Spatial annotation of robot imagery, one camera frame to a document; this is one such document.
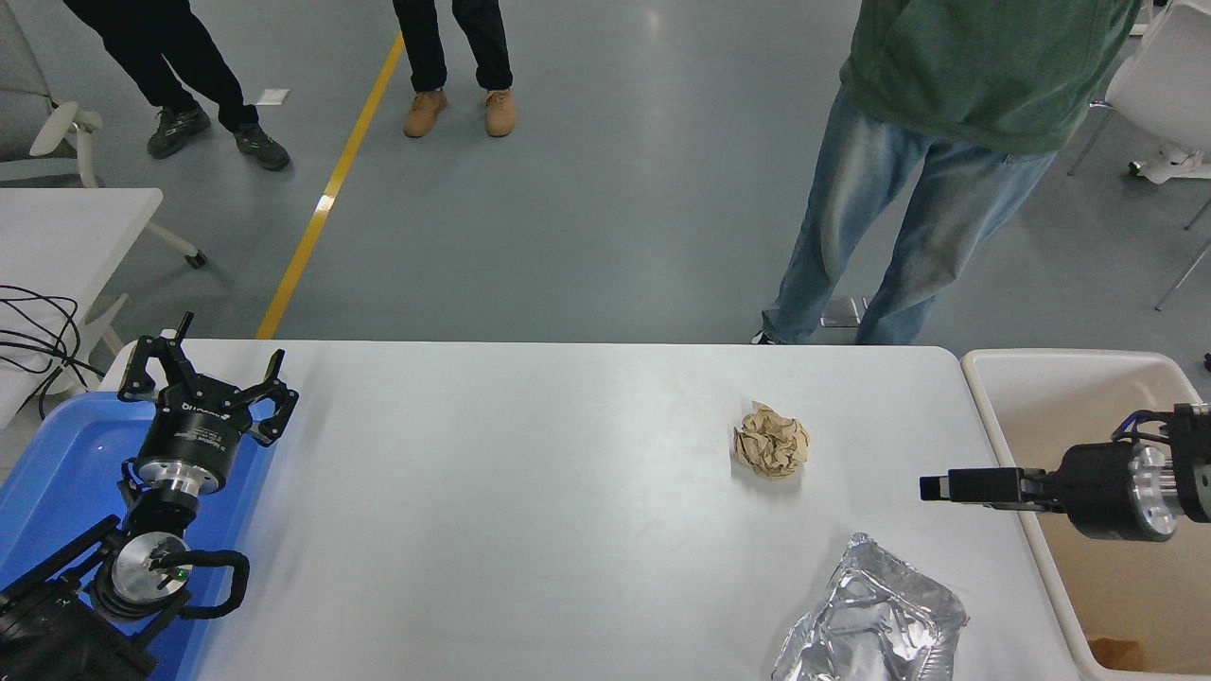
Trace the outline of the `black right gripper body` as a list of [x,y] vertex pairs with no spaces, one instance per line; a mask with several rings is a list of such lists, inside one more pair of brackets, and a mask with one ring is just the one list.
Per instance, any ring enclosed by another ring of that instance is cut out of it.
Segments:
[[1048,494],[1077,531],[1102,540],[1150,540],[1132,499],[1132,443],[1073,445],[1048,474]]

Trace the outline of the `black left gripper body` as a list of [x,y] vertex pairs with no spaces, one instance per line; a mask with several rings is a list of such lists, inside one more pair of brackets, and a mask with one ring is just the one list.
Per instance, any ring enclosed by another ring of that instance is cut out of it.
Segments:
[[228,474],[237,459],[239,440],[248,431],[249,406],[223,400],[216,404],[189,401],[186,397],[157,397],[151,427],[133,468],[182,463],[208,474]]

